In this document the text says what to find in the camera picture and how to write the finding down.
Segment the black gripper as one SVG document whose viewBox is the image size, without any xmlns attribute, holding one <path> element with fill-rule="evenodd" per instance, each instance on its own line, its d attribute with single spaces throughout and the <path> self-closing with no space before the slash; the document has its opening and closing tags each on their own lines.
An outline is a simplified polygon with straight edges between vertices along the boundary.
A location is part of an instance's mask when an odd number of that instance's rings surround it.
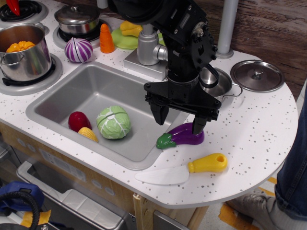
<svg viewBox="0 0 307 230">
<path fill-rule="evenodd" d="M 200 134 L 207 121 L 217 120 L 221 102 L 206 93 L 197 83 L 176 84 L 170 81 L 144 84 L 145 100 L 157 124 L 163 125 L 169 109 L 194 114 L 192 133 Z"/>
</svg>

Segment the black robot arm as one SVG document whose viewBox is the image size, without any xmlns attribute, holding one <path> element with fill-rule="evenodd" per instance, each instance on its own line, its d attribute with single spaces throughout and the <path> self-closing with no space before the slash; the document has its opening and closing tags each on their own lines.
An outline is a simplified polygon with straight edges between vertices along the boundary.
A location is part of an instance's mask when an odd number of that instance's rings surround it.
<svg viewBox="0 0 307 230">
<path fill-rule="evenodd" d="M 221 103 L 203 88 L 217 85 L 219 75 L 210 62 L 216 58 L 206 13 L 192 0 L 110 0 L 111 11 L 134 24 L 151 24 L 163 36 L 168 65 L 166 81 L 147 83 L 146 101 L 162 125 L 169 109 L 195 118 L 192 133 L 202 132 L 216 120 Z"/>
</svg>

